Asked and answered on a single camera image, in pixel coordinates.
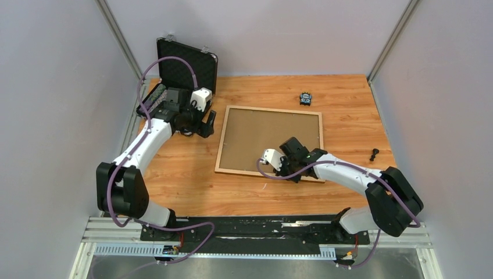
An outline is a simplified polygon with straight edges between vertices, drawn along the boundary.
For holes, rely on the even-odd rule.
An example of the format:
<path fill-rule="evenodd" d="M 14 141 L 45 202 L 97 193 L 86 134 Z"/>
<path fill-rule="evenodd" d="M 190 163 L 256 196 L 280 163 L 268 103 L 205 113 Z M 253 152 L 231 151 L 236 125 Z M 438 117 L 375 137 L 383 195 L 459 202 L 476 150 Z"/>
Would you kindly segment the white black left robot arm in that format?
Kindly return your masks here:
<path fill-rule="evenodd" d="M 156 226 L 164 240 L 178 233 L 175 212 L 152 202 L 143 175 L 160 147 L 176 132 L 207 138 L 214 133 L 216 113 L 211 110 L 213 92 L 190 91 L 159 84 L 139 106 L 150 118 L 131 145 L 114 161 L 102 162 L 96 170 L 97 205 L 100 210 Z"/>

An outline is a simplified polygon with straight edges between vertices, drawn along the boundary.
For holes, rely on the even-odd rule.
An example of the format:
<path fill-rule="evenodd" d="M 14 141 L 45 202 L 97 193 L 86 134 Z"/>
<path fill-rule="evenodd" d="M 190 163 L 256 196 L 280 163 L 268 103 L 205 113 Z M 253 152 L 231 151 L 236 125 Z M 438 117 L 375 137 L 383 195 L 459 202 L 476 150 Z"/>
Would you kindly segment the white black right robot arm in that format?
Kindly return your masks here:
<path fill-rule="evenodd" d="M 417 216 L 424 204 L 396 167 L 379 170 L 358 166 L 319 148 L 310 151 L 295 137 L 281 144 L 280 150 L 274 150 L 272 155 L 265 153 L 263 158 L 280 179 L 297 183 L 305 176 L 331 181 L 366 198 L 367 206 L 344 209 L 337 215 L 332 235 L 338 242 L 348 242 L 355 234 L 367 230 L 381 230 L 398 237 L 407 228 L 421 226 Z"/>

